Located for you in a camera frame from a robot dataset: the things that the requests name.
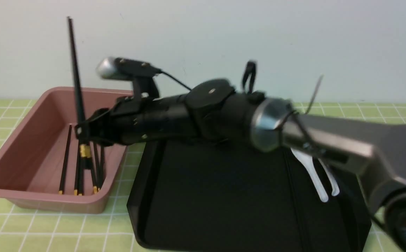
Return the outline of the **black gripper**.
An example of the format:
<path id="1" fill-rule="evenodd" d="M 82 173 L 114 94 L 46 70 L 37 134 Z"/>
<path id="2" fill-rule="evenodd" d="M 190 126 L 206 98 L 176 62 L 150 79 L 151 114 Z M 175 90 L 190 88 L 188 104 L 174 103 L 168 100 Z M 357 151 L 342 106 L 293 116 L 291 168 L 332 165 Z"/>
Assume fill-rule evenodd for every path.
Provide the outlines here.
<path id="1" fill-rule="evenodd" d="M 198 128 L 185 105 L 185 95 L 161 99 L 118 99 L 110 110 L 96 110 L 91 117 L 75 126 L 75 137 L 89 145 L 103 147 L 116 144 L 160 139 L 190 139 L 198 136 Z"/>

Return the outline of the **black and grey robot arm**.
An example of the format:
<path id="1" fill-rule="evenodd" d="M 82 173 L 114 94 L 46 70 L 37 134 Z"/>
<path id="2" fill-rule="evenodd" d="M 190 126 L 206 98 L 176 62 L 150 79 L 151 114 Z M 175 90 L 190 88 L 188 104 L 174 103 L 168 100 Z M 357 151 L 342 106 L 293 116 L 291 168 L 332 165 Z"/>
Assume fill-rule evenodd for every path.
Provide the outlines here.
<path id="1" fill-rule="evenodd" d="M 370 214 L 385 208 L 378 225 L 406 252 L 406 124 L 302 114 L 289 100 L 213 79 L 168 98 L 120 97 L 89 118 L 78 115 L 75 135 L 102 146 L 175 138 L 299 150 L 356 174 Z"/>

